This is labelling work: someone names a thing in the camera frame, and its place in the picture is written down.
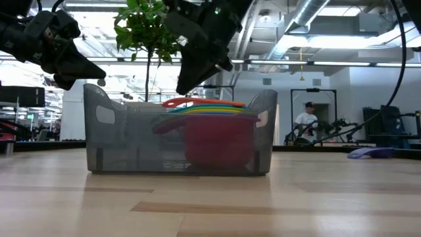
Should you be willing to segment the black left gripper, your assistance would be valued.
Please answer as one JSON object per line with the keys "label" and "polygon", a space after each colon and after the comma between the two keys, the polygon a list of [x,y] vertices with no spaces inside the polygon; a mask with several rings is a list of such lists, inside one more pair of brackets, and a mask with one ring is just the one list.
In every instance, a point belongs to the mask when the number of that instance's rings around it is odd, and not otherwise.
{"label": "black left gripper", "polygon": [[26,19],[6,20],[6,53],[17,61],[42,66],[57,86],[70,90],[79,79],[104,79],[106,72],[76,48],[78,23],[66,12],[41,11]]}

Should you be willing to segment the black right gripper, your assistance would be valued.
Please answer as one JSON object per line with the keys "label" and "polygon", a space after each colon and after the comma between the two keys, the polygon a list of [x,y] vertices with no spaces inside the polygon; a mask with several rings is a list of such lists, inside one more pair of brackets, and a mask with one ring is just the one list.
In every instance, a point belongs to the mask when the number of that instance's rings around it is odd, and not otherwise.
{"label": "black right gripper", "polygon": [[183,0],[164,0],[165,26],[182,41],[182,66],[176,92],[186,95],[193,88],[219,73],[219,66],[230,71],[228,45],[242,31],[252,0],[214,0],[200,4]]}

